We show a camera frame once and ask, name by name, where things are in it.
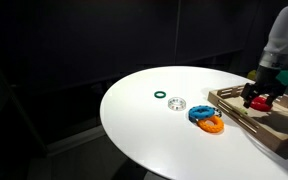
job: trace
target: green ring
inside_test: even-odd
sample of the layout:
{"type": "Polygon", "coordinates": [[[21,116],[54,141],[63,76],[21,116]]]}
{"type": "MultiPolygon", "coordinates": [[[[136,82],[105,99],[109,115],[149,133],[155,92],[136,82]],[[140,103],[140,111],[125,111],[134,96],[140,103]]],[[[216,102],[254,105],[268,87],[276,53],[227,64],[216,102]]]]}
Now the green ring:
{"type": "Polygon", "coordinates": [[[155,96],[156,98],[161,99],[161,98],[165,98],[165,97],[166,97],[166,93],[165,93],[164,91],[156,91],[156,92],[154,93],[154,96],[155,96]]]}

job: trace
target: orange toy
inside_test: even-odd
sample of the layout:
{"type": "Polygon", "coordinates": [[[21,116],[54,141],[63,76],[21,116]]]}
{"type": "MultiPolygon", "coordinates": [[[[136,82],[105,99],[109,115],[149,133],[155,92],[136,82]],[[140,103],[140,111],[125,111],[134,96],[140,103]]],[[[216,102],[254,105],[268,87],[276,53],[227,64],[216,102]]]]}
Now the orange toy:
{"type": "Polygon", "coordinates": [[[217,133],[224,129],[224,123],[222,119],[218,116],[211,116],[210,118],[205,118],[197,121],[197,125],[206,132],[217,133]],[[214,125],[209,125],[206,121],[211,121],[214,125]]]}

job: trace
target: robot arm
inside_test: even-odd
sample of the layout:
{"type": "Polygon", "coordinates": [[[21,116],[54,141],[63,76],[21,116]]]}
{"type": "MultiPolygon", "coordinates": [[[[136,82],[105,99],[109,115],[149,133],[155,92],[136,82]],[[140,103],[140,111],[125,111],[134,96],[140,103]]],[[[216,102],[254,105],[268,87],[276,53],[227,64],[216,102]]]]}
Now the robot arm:
{"type": "Polygon", "coordinates": [[[281,70],[288,70],[288,6],[282,9],[269,34],[256,73],[256,83],[247,83],[241,93],[244,107],[249,108],[252,100],[268,94],[266,104],[284,94],[286,86],[276,79],[281,70]]]}

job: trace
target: red object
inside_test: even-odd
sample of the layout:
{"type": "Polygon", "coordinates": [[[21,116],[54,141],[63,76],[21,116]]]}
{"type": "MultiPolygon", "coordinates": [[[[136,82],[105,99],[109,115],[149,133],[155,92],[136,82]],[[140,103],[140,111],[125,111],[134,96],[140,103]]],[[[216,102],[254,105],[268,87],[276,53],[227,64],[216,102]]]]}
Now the red object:
{"type": "Polygon", "coordinates": [[[256,109],[258,111],[268,112],[272,109],[272,106],[265,104],[266,98],[264,97],[256,97],[252,103],[251,108],[256,109]]]}

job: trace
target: wooden box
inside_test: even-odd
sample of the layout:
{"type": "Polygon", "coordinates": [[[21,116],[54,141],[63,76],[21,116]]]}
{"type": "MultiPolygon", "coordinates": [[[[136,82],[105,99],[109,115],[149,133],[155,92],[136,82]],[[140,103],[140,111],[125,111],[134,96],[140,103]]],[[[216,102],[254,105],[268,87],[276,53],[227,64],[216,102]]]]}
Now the wooden box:
{"type": "Polygon", "coordinates": [[[260,112],[244,108],[240,97],[243,88],[236,86],[210,91],[208,101],[269,149],[288,158],[288,96],[277,98],[269,112],[260,112]]]}

